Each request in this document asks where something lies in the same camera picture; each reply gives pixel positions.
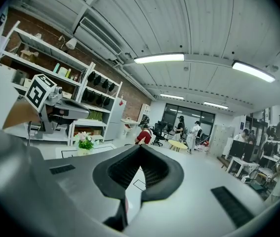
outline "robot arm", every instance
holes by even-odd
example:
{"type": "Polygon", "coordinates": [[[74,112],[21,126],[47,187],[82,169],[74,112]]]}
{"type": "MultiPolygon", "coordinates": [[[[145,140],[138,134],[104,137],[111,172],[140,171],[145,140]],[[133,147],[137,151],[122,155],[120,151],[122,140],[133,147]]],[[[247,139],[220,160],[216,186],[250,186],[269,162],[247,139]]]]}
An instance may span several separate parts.
{"type": "Polygon", "coordinates": [[[62,92],[62,87],[58,87],[43,74],[35,75],[32,79],[25,98],[39,114],[39,132],[51,134],[58,125],[71,124],[76,119],[88,117],[89,110],[84,105],[63,98],[62,92]],[[51,113],[47,113],[46,106],[52,107],[51,113]]]}

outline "pants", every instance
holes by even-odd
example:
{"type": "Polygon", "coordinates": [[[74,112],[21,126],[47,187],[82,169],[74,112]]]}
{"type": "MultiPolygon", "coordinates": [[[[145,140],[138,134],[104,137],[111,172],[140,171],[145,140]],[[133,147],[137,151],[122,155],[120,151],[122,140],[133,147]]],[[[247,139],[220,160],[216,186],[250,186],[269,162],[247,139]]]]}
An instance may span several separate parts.
{"type": "Polygon", "coordinates": [[[173,137],[173,140],[179,141],[180,140],[180,133],[176,133],[173,137]]]}

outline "bottle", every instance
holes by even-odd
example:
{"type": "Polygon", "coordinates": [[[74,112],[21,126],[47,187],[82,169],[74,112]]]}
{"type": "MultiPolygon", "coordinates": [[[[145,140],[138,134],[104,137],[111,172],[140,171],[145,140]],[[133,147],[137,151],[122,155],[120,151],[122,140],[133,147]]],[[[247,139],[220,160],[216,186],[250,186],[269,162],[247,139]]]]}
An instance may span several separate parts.
{"type": "Polygon", "coordinates": [[[57,72],[57,70],[58,70],[59,66],[60,66],[60,64],[59,64],[59,63],[57,63],[57,64],[55,65],[55,68],[54,68],[54,70],[53,70],[53,73],[56,73],[56,72],[57,72]]]}
{"type": "Polygon", "coordinates": [[[70,72],[71,72],[71,69],[68,69],[68,71],[67,71],[67,73],[66,73],[66,78],[68,78],[69,77],[69,75],[70,75],[70,72]]]}

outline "green plant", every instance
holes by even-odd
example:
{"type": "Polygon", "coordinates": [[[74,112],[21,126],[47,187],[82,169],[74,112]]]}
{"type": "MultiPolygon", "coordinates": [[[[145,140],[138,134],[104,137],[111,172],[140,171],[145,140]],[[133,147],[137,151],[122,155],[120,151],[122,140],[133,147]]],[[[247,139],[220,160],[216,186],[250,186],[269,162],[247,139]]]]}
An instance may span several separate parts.
{"type": "Polygon", "coordinates": [[[88,140],[88,139],[79,140],[79,148],[91,150],[93,147],[94,147],[94,144],[90,140],[88,140]]]}

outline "cable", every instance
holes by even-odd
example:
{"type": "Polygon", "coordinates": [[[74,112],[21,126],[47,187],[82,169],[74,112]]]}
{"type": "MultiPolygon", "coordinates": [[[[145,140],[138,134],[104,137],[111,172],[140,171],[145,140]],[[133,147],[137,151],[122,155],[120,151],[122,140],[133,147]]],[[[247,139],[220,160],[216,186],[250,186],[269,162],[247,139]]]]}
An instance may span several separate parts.
{"type": "Polygon", "coordinates": [[[28,146],[30,145],[30,130],[31,130],[31,123],[32,123],[32,121],[30,121],[30,122],[28,123],[28,146]]]}

